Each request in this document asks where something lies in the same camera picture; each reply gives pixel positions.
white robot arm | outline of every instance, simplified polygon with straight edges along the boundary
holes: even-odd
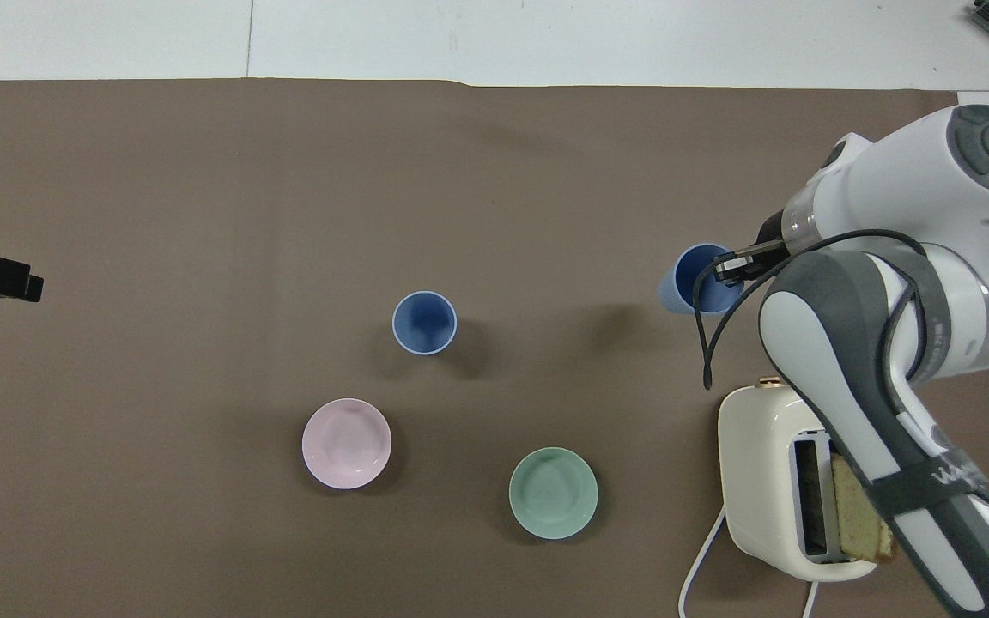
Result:
[[[807,251],[877,231],[917,242],[860,235]],[[759,314],[769,359],[946,609],[989,615],[986,478],[911,388],[989,368],[989,106],[941,110],[875,144],[844,137],[715,276],[769,276],[750,269],[759,253],[786,260]]]

white floor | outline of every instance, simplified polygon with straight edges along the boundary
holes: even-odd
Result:
[[[317,77],[484,86],[957,90],[969,0],[0,0],[0,79]]]

green bowl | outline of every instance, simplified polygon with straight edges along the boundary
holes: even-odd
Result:
[[[598,480],[582,457],[547,446],[526,455],[513,470],[510,508],[533,535],[566,539],[590,523],[598,508]]]

brown table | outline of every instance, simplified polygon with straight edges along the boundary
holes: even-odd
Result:
[[[744,308],[699,386],[657,279],[746,246],[849,130],[951,94],[447,82],[0,82],[0,615],[674,615],[719,509],[715,412],[770,372]],[[389,330],[415,289],[462,317]],[[300,434],[384,411],[373,484],[314,481]],[[989,474],[989,374],[926,390]],[[542,542],[513,466],[596,470]],[[721,536],[691,615],[799,615],[805,585]],[[901,559],[814,615],[941,615]]]

black velcro strap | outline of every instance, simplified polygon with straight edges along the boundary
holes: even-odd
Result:
[[[865,493],[876,512],[887,521],[904,512],[970,494],[987,482],[986,475],[967,453],[953,449],[880,478]]]

